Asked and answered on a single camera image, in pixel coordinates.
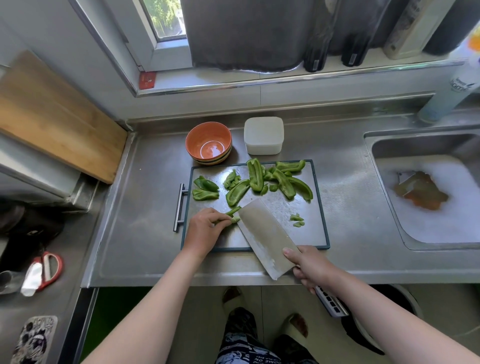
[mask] stacked bowls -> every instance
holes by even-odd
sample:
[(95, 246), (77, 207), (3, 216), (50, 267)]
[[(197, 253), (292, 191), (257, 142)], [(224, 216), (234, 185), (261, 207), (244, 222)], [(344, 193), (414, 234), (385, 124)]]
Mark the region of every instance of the stacked bowls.
[(232, 134), (219, 122), (204, 122), (190, 130), (185, 148), (194, 161), (212, 166), (227, 159), (232, 151)]

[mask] red scissors handle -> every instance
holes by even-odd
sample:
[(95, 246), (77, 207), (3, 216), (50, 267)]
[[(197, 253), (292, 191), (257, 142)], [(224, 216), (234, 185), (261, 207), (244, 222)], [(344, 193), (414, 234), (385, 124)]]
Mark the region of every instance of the red scissors handle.
[[(57, 270), (53, 274), (50, 269), (51, 268), (50, 258), (54, 258), (57, 260)], [(59, 278), (60, 274), (63, 271), (63, 260), (57, 254), (44, 252), (41, 257), (39, 256), (36, 257), (34, 259), (34, 262), (41, 263), (43, 267), (42, 268), (42, 284), (40, 284), (40, 286), (37, 288), (37, 292), (39, 292), (42, 289), (44, 289), (46, 286), (55, 282)]]

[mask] window glass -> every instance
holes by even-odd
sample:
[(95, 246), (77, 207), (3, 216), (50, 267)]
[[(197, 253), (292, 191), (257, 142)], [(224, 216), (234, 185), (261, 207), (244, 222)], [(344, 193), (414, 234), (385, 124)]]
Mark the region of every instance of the window glass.
[(158, 41), (186, 38), (180, 0), (143, 0)]

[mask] sink basin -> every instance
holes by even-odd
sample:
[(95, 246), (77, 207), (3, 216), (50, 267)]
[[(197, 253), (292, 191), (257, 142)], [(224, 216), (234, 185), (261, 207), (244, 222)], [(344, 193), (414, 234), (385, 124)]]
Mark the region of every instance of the sink basin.
[[(412, 250), (480, 248), (480, 129), (365, 135), (402, 240)], [(432, 211), (399, 196), (398, 173), (422, 171), (448, 195)]]

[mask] window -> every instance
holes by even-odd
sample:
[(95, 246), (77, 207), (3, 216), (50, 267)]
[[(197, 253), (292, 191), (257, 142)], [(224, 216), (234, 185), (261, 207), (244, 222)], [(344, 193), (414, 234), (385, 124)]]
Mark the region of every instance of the window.
[(180, 0), (143, 0), (142, 4), (157, 41), (187, 37)]
[(180, 0), (105, 0), (144, 71), (192, 67)]

